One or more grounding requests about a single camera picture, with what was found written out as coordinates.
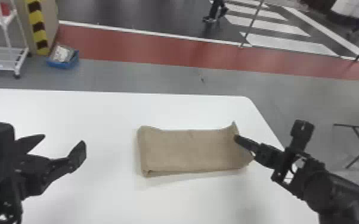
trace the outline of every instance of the red floor stripe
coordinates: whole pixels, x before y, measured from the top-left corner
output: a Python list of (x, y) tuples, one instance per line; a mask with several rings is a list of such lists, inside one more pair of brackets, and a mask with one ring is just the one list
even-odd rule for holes
[(260, 71), (295, 76), (359, 80), (359, 62), (264, 48), (60, 25), (57, 42), (77, 48), (81, 58)]

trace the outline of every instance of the folded cloth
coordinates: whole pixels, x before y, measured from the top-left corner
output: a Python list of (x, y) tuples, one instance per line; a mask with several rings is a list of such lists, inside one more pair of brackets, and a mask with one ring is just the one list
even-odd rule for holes
[(234, 142), (235, 122), (218, 130), (160, 130), (141, 126), (138, 144), (144, 176), (239, 169), (253, 160)]

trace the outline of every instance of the yellow and black striped pillar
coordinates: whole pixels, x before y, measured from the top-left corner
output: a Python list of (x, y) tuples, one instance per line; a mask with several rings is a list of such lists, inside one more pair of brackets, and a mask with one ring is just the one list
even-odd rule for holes
[(50, 48), (47, 41), (40, 0), (26, 0), (26, 4), (29, 12), (29, 23), (32, 27), (33, 41), (35, 41), (36, 53), (39, 55), (48, 55)]

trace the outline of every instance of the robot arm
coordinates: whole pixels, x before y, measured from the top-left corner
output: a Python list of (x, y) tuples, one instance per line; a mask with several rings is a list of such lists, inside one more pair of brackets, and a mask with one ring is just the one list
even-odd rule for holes
[[(313, 130), (312, 124), (295, 121), (285, 151), (239, 135), (234, 140), (253, 152), (255, 161), (273, 169), (271, 180), (305, 201), (321, 224), (359, 224), (359, 185), (328, 172), (324, 163), (304, 152)], [(293, 174), (290, 182), (285, 181), (289, 174)]]
[(21, 201), (41, 195), (52, 182), (74, 172), (85, 161), (84, 141), (65, 158), (52, 160), (28, 154), (44, 137), (15, 140), (14, 128), (0, 123), (0, 224), (21, 223)]

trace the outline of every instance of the blue tray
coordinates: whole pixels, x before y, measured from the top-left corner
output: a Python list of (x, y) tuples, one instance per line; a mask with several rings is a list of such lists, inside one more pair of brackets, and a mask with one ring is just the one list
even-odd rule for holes
[(79, 58), (79, 51), (75, 50), (74, 56), (72, 57), (72, 59), (69, 62), (51, 61), (50, 58), (48, 58), (47, 64), (51, 67), (56, 67), (59, 69), (70, 69), (70, 68), (74, 67), (74, 65), (78, 61), (78, 58)]

